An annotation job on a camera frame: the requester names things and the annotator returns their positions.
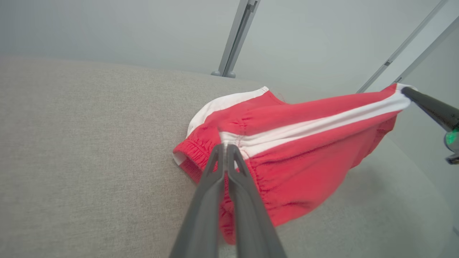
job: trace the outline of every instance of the red shorts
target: red shorts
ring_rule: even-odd
[[[220,97],[191,120],[174,160],[199,182],[213,147],[235,144],[274,224],[303,216],[329,197],[391,131],[410,100],[393,84],[360,93],[290,105],[266,87]],[[225,182],[219,226],[235,243],[234,205]]]

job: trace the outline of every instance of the white wall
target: white wall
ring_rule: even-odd
[[[239,0],[1,0],[0,54],[217,70]]]
[[[262,0],[234,71],[296,91],[355,93],[439,0]]]
[[[458,24],[401,81],[454,107],[459,107]],[[454,225],[459,228],[459,166],[444,161],[452,154],[443,143],[444,135],[445,131],[414,104],[400,113],[394,131],[388,134],[443,194],[453,212]]]

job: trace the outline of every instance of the red fabric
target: red fabric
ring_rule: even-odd
[[[198,182],[219,132],[254,135],[281,126],[339,114],[391,96],[396,85],[382,92],[347,95],[289,105],[271,92],[209,115],[180,143],[174,153],[187,157],[180,167]],[[399,111],[327,130],[281,144],[246,160],[261,199],[278,226],[301,217],[329,197],[349,169],[370,154],[382,137],[393,129]],[[234,205],[225,195],[219,225],[225,240],[235,244]]]

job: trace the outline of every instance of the beige upholstered surface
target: beige upholstered surface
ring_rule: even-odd
[[[172,149],[208,101],[261,86],[0,57],[0,257],[167,257],[195,189]],[[385,139],[329,200],[278,233],[292,258],[433,258],[451,225],[432,184]],[[222,244],[220,257],[234,247]]]

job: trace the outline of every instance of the green light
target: green light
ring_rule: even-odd
[[[446,133],[445,135],[446,144],[448,145],[453,144],[453,142],[458,137],[458,132],[459,132],[459,129],[454,129],[452,132]]]

